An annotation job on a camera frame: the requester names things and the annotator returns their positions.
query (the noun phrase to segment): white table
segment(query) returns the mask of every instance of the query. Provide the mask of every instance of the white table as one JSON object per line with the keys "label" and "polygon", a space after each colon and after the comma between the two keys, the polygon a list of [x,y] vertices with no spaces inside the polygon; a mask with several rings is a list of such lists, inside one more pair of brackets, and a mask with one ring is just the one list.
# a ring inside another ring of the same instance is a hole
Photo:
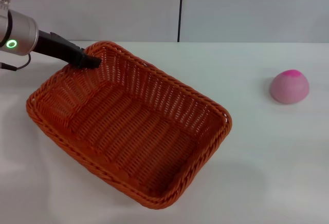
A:
{"label": "white table", "polygon": [[[0,70],[1,224],[329,223],[329,44],[119,44],[227,108],[230,135],[178,202],[146,209],[29,119],[26,99],[64,66],[33,53],[25,69]],[[292,68],[309,79],[310,94],[280,105],[268,84]]]}

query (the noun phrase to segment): black cable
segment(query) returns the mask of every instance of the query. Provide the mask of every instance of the black cable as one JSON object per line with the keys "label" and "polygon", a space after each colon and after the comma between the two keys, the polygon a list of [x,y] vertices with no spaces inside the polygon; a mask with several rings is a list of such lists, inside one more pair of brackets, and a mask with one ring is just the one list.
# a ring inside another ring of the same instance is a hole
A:
{"label": "black cable", "polygon": [[28,64],[30,64],[30,62],[31,62],[31,54],[29,54],[29,60],[26,62],[26,64],[24,64],[23,66],[18,67],[17,70],[20,70],[20,69],[26,67]]}
{"label": "black cable", "polygon": [[20,70],[20,69],[26,67],[28,64],[30,64],[30,62],[31,62],[31,55],[29,54],[29,60],[28,60],[27,63],[24,64],[23,66],[15,67],[15,66],[8,65],[8,64],[6,64],[6,63],[2,63],[2,62],[0,62],[0,68],[1,68],[1,69],[5,69],[5,70],[10,70],[10,71],[17,71],[17,70]]}

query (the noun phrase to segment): pink ball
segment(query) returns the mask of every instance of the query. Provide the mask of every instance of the pink ball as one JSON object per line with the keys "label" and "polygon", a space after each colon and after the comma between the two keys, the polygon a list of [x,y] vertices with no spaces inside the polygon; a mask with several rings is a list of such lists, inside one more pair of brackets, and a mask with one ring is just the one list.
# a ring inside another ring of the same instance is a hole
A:
{"label": "pink ball", "polygon": [[306,77],[297,70],[288,70],[277,75],[270,87],[273,98],[284,104],[300,102],[308,92],[309,83]]}

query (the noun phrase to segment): basket rim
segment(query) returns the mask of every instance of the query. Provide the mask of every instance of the basket rim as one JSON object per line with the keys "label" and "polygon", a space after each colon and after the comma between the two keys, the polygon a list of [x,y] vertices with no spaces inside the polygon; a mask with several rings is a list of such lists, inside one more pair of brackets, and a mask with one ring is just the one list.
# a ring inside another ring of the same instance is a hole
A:
{"label": "basket rim", "polygon": [[72,68],[71,66],[66,65],[61,70],[57,71],[45,83],[43,83],[40,88],[38,88],[33,94],[31,94],[31,96],[28,98],[26,103],[27,112],[29,116],[34,120],[34,122],[39,126],[39,128],[44,133],[49,135],[55,143],[57,144],[60,143],[61,145],[64,145],[66,148],[68,148],[67,150],[64,150],[65,152],[67,152],[69,155],[71,155],[73,158],[75,158],[79,163],[83,164],[84,166],[92,168],[95,171],[101,171],[102,173],[101,178],[103,180],[105,181],[110,180],[112,186],[122,191],[123,193],[131,196],[140,204],[148,208],[153,208],[153,209],[166,208],[171,204],[173,204],[181,196],[181,194],[192,182],[197,172],[210,159],[210,157],[218,149],[219,145],[224,140],[224,138],[229,134],[232,128],[231,116],[227,112],[227,110],[223,108],[221,105],[215,103],[211,99],[200,94],[190,86],[185,85],[184,83],[178,81],[172,76],[167,75],[166,73],[159,70],[155,66],[132,55],[130,52],[126,51],[124,48],[113,42],[107,42],[107,41],[97,42],[87,47],[85,49],[85,52],[88,54],[93,54],[94,49],[99,49],[104,47],[115,50],[116,53],[119,54],[120,56],[130,61],[133,61],[135,64],[138,64],[139,67],[143,67],[147,71],[150,71],[153,74],[158,75],[158,77],[161,77],[161,79],[163,79],[164,81],[174,85],[175,87],[178,87],[180,90],[185,92],[185,94],[189,95],[193,99],[203,102],[207,106],[211,107],[211,109],[214,110],[216,114],[218,114],[219,118],[224,120],[221,129],[219,129],[216,132],[213,138],[209,141],[208,145],[205,146],[205,148],[202,151],[200,151],[198,156],[193,159],[193,162],[190,163],[188,167],[181,173],[179,181],[171,188],[169,188],[168,191],[165,191],[164,195],[161,195],[160,197],[152,197],[140,190],[133,188],[128,183],[122,182],[111,171],[108,171],[106,168],[104,168],[102,165],[98,164],[97,162],[91,161],[90,159],[88,159],[88,156],[83,154],[78,148],[71,146],[70,139],[66,138],[65,136],[62,135],[61,132],[58,132],[54,127],[52,127],[48,123],[47,119],[45,119],[42,116],[42,114],[39,112],[35,100],[42,97],[43,93],[48,91],[50,87],[53,87],[54,84],[55,85],[60,84],[63,80],[65,80],[66,73],[69,73],[70,71],[74,70],[74,68]]}

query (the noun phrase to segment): woven basket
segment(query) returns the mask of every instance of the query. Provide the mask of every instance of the woven basket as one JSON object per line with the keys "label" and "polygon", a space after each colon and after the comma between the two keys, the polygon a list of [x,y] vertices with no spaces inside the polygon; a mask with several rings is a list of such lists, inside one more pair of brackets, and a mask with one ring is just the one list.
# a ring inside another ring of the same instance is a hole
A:
{"label": "woven basket", "polygon": [[39,128],[90,172],[150,209],[172,205],[231,130],[229,113],[111,42],[86,49],[27,100]]}

